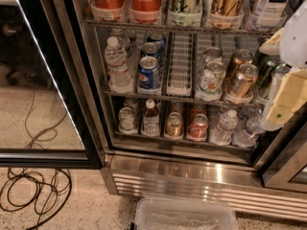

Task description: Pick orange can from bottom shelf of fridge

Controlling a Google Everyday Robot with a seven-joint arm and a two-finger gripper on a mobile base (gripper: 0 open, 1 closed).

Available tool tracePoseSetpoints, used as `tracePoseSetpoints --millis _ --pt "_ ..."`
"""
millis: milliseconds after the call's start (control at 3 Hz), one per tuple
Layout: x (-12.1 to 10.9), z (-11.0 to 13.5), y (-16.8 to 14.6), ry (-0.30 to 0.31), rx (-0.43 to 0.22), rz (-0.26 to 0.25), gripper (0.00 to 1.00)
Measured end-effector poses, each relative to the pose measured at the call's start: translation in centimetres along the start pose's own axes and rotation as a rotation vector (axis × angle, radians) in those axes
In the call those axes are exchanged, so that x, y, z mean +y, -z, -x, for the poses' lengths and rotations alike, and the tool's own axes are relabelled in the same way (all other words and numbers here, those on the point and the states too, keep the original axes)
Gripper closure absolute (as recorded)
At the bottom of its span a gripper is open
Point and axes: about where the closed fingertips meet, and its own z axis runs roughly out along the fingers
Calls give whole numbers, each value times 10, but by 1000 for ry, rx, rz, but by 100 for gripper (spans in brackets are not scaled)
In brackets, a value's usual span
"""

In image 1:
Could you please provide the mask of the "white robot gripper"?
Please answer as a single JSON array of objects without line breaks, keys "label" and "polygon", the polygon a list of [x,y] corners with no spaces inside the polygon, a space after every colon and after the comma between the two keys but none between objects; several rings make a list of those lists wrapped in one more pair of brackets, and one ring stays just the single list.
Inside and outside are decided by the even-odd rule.
[{"label": "white robot gripper", "polygon": [[281,78],[272,107],[266,119],[276,126],[285,125],[307,102],[307,0],[270,39],[262,43],[259,52],[278,55],[295,68]]}]

